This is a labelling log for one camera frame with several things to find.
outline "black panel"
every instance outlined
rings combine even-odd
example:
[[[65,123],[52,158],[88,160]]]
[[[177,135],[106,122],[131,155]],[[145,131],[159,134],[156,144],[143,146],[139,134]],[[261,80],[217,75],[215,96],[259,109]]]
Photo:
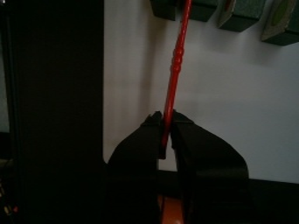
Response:
[[[24,223],[100,221],[102,2],[10,1],[5,71]]]

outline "clamp jaw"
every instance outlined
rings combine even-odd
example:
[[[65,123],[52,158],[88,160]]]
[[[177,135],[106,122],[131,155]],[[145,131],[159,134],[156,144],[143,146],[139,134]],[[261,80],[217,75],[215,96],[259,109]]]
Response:
[[[157,159],[160,112],[118,144],[106,163],[106,223],[161,223]],[[184,224],[257,223],[248,167],[229,144],[173,111],[171,127]]]

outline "dark green box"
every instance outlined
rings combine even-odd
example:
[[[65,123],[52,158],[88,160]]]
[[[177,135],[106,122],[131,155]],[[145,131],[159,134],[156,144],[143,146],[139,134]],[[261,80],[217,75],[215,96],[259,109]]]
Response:
[[[153,15],[175,21],[179,1],[177,0],[151,0]]]
[[[227,0],[219,17],[219,28],[243,32],[263,14],[267,0]]]
[[[192,0],[191,19],[207,22],[217,6],[219,0]]]
[[[273,2],[261,41],[279,46],[299,42],[297,0],[276,0]]]

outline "red rod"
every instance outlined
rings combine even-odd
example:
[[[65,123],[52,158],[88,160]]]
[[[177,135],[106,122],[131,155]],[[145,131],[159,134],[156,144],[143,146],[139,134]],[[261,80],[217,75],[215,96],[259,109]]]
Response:
[[[171,131],[171,123],[173,118],[173,98],[175,98],[179,74],[181,71],[183,51],[184,51],[183,45],[184,45],[187,26],[188,26],[189,15],[191,15],[191,7],[192,7],[192,0],[185,0],[184,10],[181,15],[181,29],[180,29],[180,33],[179,33],[179,37],[176,40],[176,45],[175,45],[175,49],[172,53],[171,78],[168,82],[168,92],[167,92],[164,111],[163,111],[163,141],[161,141],[161,150],[160,150],[161,159],[165,159],[165,147],[167,147],[168,136]]]

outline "white wall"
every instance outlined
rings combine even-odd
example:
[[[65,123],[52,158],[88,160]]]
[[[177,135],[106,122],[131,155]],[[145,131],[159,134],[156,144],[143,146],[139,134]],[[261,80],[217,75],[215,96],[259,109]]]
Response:
[[[299,183],[299,44],[191,21],[175,108],[221,137],[247,160],[249,177]],[[104,158],[148,114],[164,109],[176,22],[153,17],[149,0],[105,1]],[[160,162],[173,170],[173,151]]]

